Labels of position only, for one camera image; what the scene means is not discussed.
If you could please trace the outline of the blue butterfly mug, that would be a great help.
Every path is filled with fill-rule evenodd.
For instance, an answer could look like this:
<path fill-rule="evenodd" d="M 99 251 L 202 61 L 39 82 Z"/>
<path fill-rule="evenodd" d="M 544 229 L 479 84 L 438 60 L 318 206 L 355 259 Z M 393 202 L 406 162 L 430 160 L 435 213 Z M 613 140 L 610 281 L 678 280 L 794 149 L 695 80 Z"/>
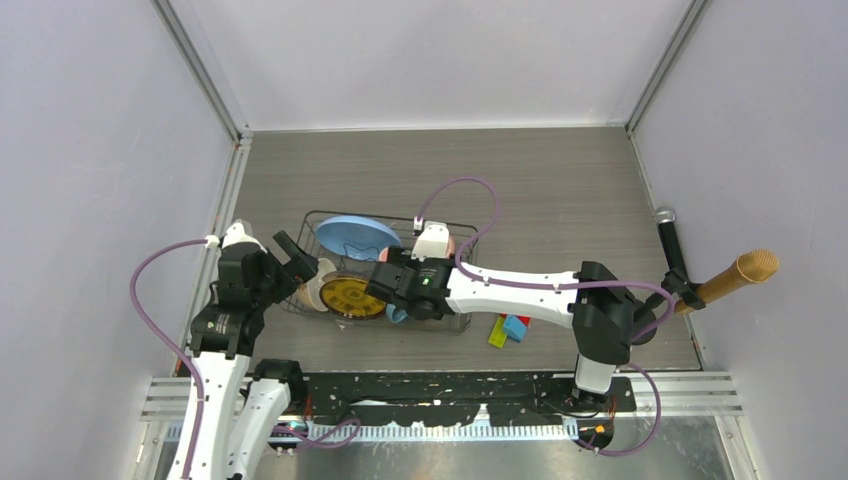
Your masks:
<path fill-rule="evenodd" d="M 386 307 L 385 315 L 392 324 L 400 324 L 409 318 L 409 315 L 404 309 L 401 309 L 394 304 L 389 304 Z"/>

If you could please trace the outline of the patterned pink mug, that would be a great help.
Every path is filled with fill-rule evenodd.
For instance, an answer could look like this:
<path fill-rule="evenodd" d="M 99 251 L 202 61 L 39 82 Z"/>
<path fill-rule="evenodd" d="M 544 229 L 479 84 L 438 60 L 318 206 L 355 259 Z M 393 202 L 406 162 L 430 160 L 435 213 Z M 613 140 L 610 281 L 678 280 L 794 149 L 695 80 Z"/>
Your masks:
<path fill-rule="evenodd" d="M 448 244 L 445 251 L 446 258 L 452 258 L 456 252 L 456 242 L 453 236 L 448 237 Z"/>

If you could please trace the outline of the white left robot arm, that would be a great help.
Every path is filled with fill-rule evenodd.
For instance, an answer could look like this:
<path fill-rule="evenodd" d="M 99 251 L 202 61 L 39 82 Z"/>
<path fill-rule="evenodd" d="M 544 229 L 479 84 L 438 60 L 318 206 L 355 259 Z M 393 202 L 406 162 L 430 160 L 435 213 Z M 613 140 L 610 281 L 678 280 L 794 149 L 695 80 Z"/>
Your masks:
<path fill-rule="evenodd" d="M 279 416 L 307 398 L 298 362 L 251 363 L 264 314 L 318 273 L 318 261 L 284 231 L 280 262 L 241 223 L 219 240 L 209 302 L 190 325 L 189 401 L 171 479 L 251 479 Z"/>

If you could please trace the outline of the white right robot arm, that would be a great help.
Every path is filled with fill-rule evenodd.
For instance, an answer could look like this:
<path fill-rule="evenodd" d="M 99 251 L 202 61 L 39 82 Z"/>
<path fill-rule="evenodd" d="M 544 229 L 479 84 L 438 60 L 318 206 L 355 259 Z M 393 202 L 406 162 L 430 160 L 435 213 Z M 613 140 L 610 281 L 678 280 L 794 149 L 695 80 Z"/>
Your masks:
<path fill-rule="evenodd" d="M 610 398 L 615 370 L 630 360 L 639 307 L 633 288 L 597 262 L 538 274 L 427 258 L 377 263 L 365 291 L 417 320 L 505 313 L 572 331 L 578 358 L 571 397 L 591 411 Z"/>

